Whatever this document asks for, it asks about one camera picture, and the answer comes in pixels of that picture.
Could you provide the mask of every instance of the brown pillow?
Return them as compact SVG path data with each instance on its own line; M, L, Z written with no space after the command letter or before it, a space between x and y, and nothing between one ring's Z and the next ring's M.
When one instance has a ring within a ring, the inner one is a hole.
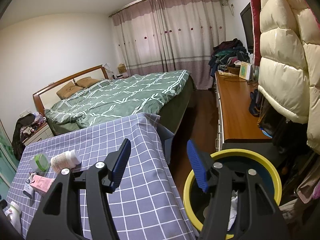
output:
M71 97L73 94L81 90L81 87L77 87L75 84L73 84L71 81L67 83L63 88L61 88L58 92L57 95L58 97L63 100L66 98Z
M86 78L79 79L77 81L77 86L82 87L82 88L88 88L88 87L91 87L92 85L94 85L94 84L96 84L98 82L100 82L99 79L86 77Z

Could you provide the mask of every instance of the wall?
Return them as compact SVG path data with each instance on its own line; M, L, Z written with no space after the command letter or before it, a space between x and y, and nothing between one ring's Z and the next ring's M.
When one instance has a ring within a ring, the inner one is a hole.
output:
M247 6L250 0L228 0L228 2L230 7L231 4L234 5L234 14L232 16L228 5L222 7L226 22L226 40L229 41L237 38L247 48L240 12Z
M32 94L87 68L119 64L112 20L102 14L55 14L18 22L0 31L0 119L12 139Z

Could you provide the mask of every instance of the drawer handle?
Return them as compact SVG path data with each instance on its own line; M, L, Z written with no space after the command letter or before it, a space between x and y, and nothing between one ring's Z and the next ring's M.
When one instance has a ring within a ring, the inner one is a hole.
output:
M215 146L216 150L219 151L219 139L216 139L214 146Z
M222 126L222 125L220 123L220 120L218 119L218 134L222 134L222 132L220 132L220 126Z

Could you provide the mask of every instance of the wall socket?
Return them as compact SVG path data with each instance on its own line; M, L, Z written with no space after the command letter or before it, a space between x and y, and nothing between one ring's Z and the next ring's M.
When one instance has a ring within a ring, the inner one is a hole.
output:
M30 111L30 109L28 108L27 110L23 111L23 112L20 114L20 117L24 117L24 116L26 116L27 114L30 114L30 113L31 113L31 111Z

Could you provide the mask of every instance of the green duvet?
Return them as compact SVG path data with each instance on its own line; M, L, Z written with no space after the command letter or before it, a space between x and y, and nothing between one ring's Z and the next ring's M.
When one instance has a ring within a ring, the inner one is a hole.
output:
M188 77L188 71L179 70L104 79L45 109L45 116L56 124L76 122L85 128L136 113L158 114L181 93Z

